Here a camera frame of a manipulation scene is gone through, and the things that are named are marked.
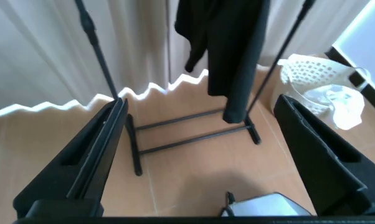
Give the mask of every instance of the perforated basket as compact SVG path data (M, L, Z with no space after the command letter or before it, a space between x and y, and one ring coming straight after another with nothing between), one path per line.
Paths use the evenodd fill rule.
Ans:
M304 92L330 84L343 85L360 91L367 84L365 82L359 87L353 86L348 77L357 68L347 67L325 58L293 54L287 60L280 60L279 64L283 67L280 81L277 82L270 101L272 111L279 95L285 94L299 101L313 114L322 116L329 107L306 99L303 96Z

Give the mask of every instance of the curtain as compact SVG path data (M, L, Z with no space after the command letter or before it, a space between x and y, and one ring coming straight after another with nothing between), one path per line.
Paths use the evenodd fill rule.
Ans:
M260 63L278 52L304 0L272 0ZM117 91L167 89L184 71L190 45L173 27L177 0L85 0ZM326 51L368 0L318 0L285 56ZM192 74L197 78L206 57ZM88 104L111 96L70 0L0 0L0 110L43 102Z

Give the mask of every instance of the black baseboard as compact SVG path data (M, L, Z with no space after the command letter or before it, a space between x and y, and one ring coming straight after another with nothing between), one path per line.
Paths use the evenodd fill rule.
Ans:
M352 67L352 65L349 64L349 62L334 47L331 47L329 51L325 52L325 54L330 60ZM354 72L349 77L349 80L354 86L359 86L364 82L364 78L358 72ZM375 89L371 85L366 85L361 93L375 107Z

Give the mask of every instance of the floor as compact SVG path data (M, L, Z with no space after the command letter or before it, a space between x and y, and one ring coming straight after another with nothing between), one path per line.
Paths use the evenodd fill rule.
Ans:
M254 91L263 75L259 71ZM223 107L225 98L208 96L206 85L205 78L198 85L182 83L167 95L152 90L142 101L127 96L135 124ZM258 146L247 131L190 143L143 156L143 175L137 177L124 130L102 198L105 216L214 216L224 206L227 190L237 200L280 192L315 214L268 110L271 91L272 85L250 114L262 138ZM105 103L98 100L89 111L76 106L0 117L0 223L16 219L13 198ZM362 118L359 126L338 132L375 162L375 109L368 102ZM214 114L139 132L138 145L147 149L231 126Z

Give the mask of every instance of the clothes rack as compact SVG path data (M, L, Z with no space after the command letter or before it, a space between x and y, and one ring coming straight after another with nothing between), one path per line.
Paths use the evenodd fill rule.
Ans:
M75 2L77 4L78 10L80 12L80 20L81 20L82 27L83 27L85 33L88 35L88 39L93 46L93 49L95 51L95 54L96 54L97 59L99 61L99 64L102 68L103 74L106 78L106 81L107 81L107 84L110 88L112 96L115 100L117 100L118 95L116 93L116 89L115 89L113 80L110 76L110 72L108 71L108 68L107 68L106 61L104 59L102 50L99 46L98 38L97 38L96 33L95 33L95 25L94 25L91 17L89 16L89 13L85 10L85 6L83 5L82 0L75 0ZM145 150L140 151L139 147L138 147L137 140L136 140L136 132L137 131L141 131L141 130L149 129L149 128L155 128L155 127L162 126L162 125L172 124L172 123L179 122L179 121L185 121L185 120L188 120L188 119L198 118L198 117L201 117L201 116L207 116L207 115L210 115L210 114L220 113L220 112L223 111L223 108L211 110L211 111L206 111L206 112L202 112L202 113L197 113L197 114L192 114L192 115L189 115L189 116L183 116L181 118L170 119L170 120L167 120L167 121L161 121L161 122L158 122L158 123L147 124L147 125L139 126L139 127L134 126L133 117L132 117L131 114L128 114L127 119L126 119L126 123L125 123L125 128L128 131L128 134L129 134L129 137L130 137L130 140L131 140L131 152L132 152L132 159L133 159L135 174L137 176L141 176L143 174L141 162L140 162L140 157L142 155L152 153L152 152L157 152L157 151L160 151L160 150L163 150L163 149L168 149L168 148L171 148L171 147L180 146L180 145L183 145L183 144L189 144L191 142L196 142L196 141L200 141L200 140L204 140L204 139L223 136L225 134L235 133L237 131L247 130L249 132L253 142L255 144L260 144L261 138L260 138L260 136L259 136L259 134L258 134L258 132L255 128L254 123L250 119L249 113L251 112L255 103L258 101L259 97L261 96L261 93L263 92L263 89L264 89L266 83L268 82L270 76L272 75L273 71L275 70L275 67L277 65L278 60L282 57L285 49L287 48L289 42L292 39L294 33L297 31L298 26L301 24L302 20L304 19L305 15L309 11L309 9L312 7L314 2L315 2L315 0L305 0L305 2L303 3L303 7L302 7L299 15L297 16L297 19L296 19L292 29L290 30L290 32L287 35L287 38L283 42L283 45L280 48L279 53L275 57L275 60L273 61L272 66L270 67L267 75L265 76L265 79L262 82L256 96L254 97L254 99L250 103L250 106L247 110L247 113L246 113L246 116L245 116L245 119L244 119L244 125L243 126L238 126L236 128L230 128L230 129L226 129L226 130L222 130L222 131L217 131L217 132L214 132L214 133L205 134L203 136L194 137L194 138L190 138L190 139L187 139L187 140L174 142L174 143L171 143L171 144L166 144L166 145L163 145L163 146L153 147L153 148L150 148L150 149L145 149Z

